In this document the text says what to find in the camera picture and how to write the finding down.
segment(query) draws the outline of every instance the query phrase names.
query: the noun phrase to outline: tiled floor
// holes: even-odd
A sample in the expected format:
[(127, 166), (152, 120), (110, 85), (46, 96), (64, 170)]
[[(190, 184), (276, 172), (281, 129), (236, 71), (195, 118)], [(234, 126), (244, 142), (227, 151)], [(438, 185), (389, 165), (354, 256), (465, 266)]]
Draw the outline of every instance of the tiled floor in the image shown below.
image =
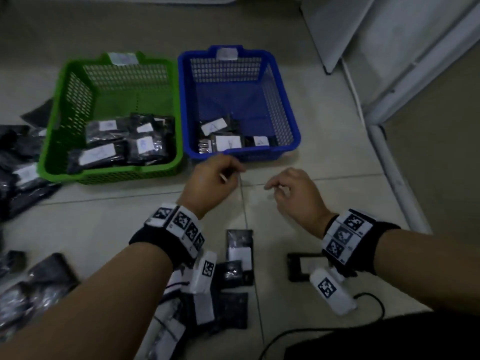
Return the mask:
[[(0, 123), (52, 96), (66, 59), (96, 57), (103, 51), (142, 50), (175, 58), (184, 50), (213, 44), (243, 44), (273, 53), (295, 114), (302, 142), (273, 163), (253, 163), (242, 187), (204, 220), (207, 248), (225, 255), (226, 229), (255, 230), (256, 286), (248, 290), (249, 329), (198, 340), (188, 359), (245, 359), (258, 356), (264, 340), (305, 326), (346, 326), (373, 320), (379, 310), (368, 298), (343, 318), (309, 284), (291, 284), (285, 254), (320, 251), (320, 244), (280, 217), (262, 185), (288, 166), (305, 169), (333, 210), (357, 207), (405, 226), (375, 152), (355, 110), (342, 72), (323, 72), (299, 5), (289, 0), (245, 0), (227, 6), (161, 6), (13, 0), (0, 15)], [(175, 201), (190, 167), (176, 177), (87, 187), (65, 186), (51, 199), (5, 226), (6, 247), (25, 250), (34, 264), (63, 252), (85, 279), (119, 252), (162, 202)], [(3, 283), (0, 290), (18, 280)], [(385, 282), (361, 275), (346, 283), (352, 293), (370, 291), (388, 315), (424, 307)], [(154, 324), (149, 336), (158, 331)], [(282, 339), (270, 350), (281, 358)]]

